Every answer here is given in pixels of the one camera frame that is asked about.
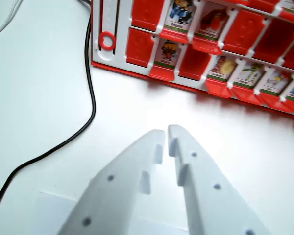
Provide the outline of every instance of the white plastic frame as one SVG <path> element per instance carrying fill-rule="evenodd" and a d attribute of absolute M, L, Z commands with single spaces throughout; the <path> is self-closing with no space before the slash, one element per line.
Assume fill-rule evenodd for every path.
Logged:
<path fill-rule="evenodd" d="M 154 57 L 155 57 L 156 50 L 157 50 L 158 44 L 159 44 L 159 36 L 158 35 L 163 30 L 163 25 L 164 25 L 164 22 L 165 22 L 165 19 L 167 16 L 167 11 L 169 8 L 170 0 L 164 0 L 160 20 L 159 20 L 159 23 L 157 25 L 155 32 L 132 26 L 131 25 L 131 22 L 132 22 L 131 15 L 132 15 L 133 0 L 119 0 L 119 1 L 120 1 L 119 2 L 119 19 L 121 19 L 121 20 L 118 21 L 118 25 L 117 25 L 118 28 L 117 28 L 117 36 L 116 36 L 116 47 L 115 47 L 115 54 L 113 54 L 113 51 L 107 52 L 103 49 L 99 50 L 98 38 L 99 38 L 99 30 L 100 30 L 100 2 L 101 1 L 100 0 L 93 0 L 92 60 L 95 62 L 99 62 L 99 63 L 105 64 L 105 65 L 112 66 L 112 67 L 116 67 L 116 68 L 123 69 L 126 71 L 131 71 L 131 72 L 135 72 L 138 74 L 148 76 L 150 73 L 150 70 L 153 66 Z M 250 60 L 250 61 L 264 64 L 266 66 L 265 69 L 269 70 L 265 73 L 264 76 L 267 76 L 267 75 L 269 76 L 269 74 L 270 74 L 269 72 L 274 69 L 282 69 L 282 70 L 289 71 L 294 74 L 294 70 L 282 66 L 282 64 L 284 63 L 283 57 L 294 45 L 294 40 L 290 44 L 290 46 L 286 49 L 286 51 L 283 53 L 283 55 L 279 57 L 277 63 L 275 63 L 275 64 L 252 58 L 252 56 L 254 54 L 254 49 L 257 47 L 257 44 L 259 43 L 259 41 L 260 41 L 261 37 L 263 36 L 263 34 L 265 33 L 266 29 L 269 27 L 272 19 L 279 18 L 278 16 L 279 16 L 280 12 L 282 11 L 281 4 L 283 3 L 284 0 L 282 0 L 279 4 L 277 4 L 277 6 L 275 7 L 275 10 L 272 14 L 264 12 L 264 11 L 256 10 L 256 9 L 253 9 L 253 8 L 241 5 L 241 4 L 233 4 L 233 3 L 222 1 L 222 0 L 209 0 L 209 1 L 215 2 L 218 4 L 222 4 L 222 5 L 225 5 L 228 7 L 227 12 L 228 12 L 229 18 L 228 18 L 227 23 L 225 24 L 223 31 L 218 39 L 218 46 L 220 48 L 223 48 L 224 40 L 225 40 L 233 22 L 235 21 L 235 18 L 237 17 L 237 15 L 241 9 L 247 9 L 250 11 L 254 11 L 254 12 L 263 14 L 267 18 L 267 20 L 263 21 L 263 23 L 265 25 L 264 29 L 260 33 L 259 37 L 256 39 L 255 43 L 252 45 L 252 47 L 248 50 L 247 55 L 239 55 L 239 54 L 232 53 L 229 51 L 223 51 L 223 53 L 225 55 L 232 55 L 237 58 L 236 61 L 237 61 L 238 65 L 237 65 L 236 69 L 234 70 L 234 72 L 232 73 L 231 77 L 227 81 L 227 86 L 230 89 L 233 87 L 233 80 L 235 79 L 235 76 L 237 76 L 238 73 L 240 73 L 241 68 L 243 66 L 243 63 L 244 63 L 244 61 L 246 62 L 246 60 Z M 110 1 L 103 2 L 104 11 L 103 11 L 103 17 L 102 17 L 102 31 L 108 31 L 108 32 L 111 32 L 112 34 L 114 34 L 115 22 L 116 22 L 117 2 L 118 2 L 117 0 L 110 0 Z M 196 27 L 197 27 L 197 22 L 199 21 L 199 19 L 201 17 L 202 10 L 203 10 L 203 7 L 206 4 L 206 2 L 208 2 L 208 0 L 202 0 L 200 2 L 198 2 L 197 0 L 193 0 L 193 4 L 196 7 L 196 11 L 194 13 L 194 17 L 193 17 L 192 23 L 190 25 L 190 28 L 189 28 L 189 31 L 187 34 L 187 37 L 190 41 L 190 44 L 179 45 L 179 47 L 181 48 L 181 52 L 180 52 L 178 61 L 176 63 L 175 69 L 174 69 L 175 80 L 172 81 L 172 83 L 175 83 L 175 84 L 179 84 L 179 85 L 183 85 L 186 87 L 191 87 L 191 88 L 195 88 L 195 89 L 203 90 L 203 91 L 207 91 L 206 86 L 205 86 L 205 81 L 207 79 L 207 73 L 211 70 L 211 68 L 214 65 L 214 62 L 216 60 L 215 55 L 210 54 L 211 59 L 207 63 L 206 69 L 205 69 L 204 73 L 201 75 L 199 81 L 191 80 L 191 79 L 179 76 L 179 69 L 180 69 L 181 63 L 184 59 L 184 55 L 185 55 L 187 46 L 191 46 L 191 42 L 192 42 L 193 36 L 194 36 L 194 31 L 196 30 Z M 148 62 L 147 67 L 142 67 L 142 66 L 138 66 L 138 65 L 134 65 L 134 64 L 126 62 L 127 41 L 128 41 L 130 28 L 134 28 L 137 30 L 141 30 L 141 31 L 150 33 L 151 39 L 154 41 L 151 57 L 150 57 L 150 60 Z M 254 94 L 257 94 L 257 95 L 259 94 L 258 87 L 260 86 L 260 84 L 264 80 L 264 76 L 261 78 L 261 80 L 255 86 Z M 285 101 L 285 99 L 282 95 L 281 95 L 281 101 Z"/>

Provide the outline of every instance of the character name label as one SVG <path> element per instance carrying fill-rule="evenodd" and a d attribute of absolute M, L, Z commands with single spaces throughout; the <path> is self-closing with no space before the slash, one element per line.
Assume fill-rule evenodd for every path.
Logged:
<path fill-rule="evenodd" d="M 218 73 L 212 73 L 213 76 L 216 76 L 216 77 L 223 77 L 222 74 L 218 74 Z"/>
<path fill-rule="evenodd" d="M 240 83 L 244 83 L 244 84 L 248 84 L 248 82 L 246 82 L 246 81 L 242 81 L 242 80 L 240 80 L 239 82 L 240 82 Z"/>
<path fill-rule="evenodd" d="M 178 25 L 178 24 L 175 24 L 175 23 L 171 23 L 171 26 L 176 27 L 176 28 L 183 28 L 182 25 Z"/>

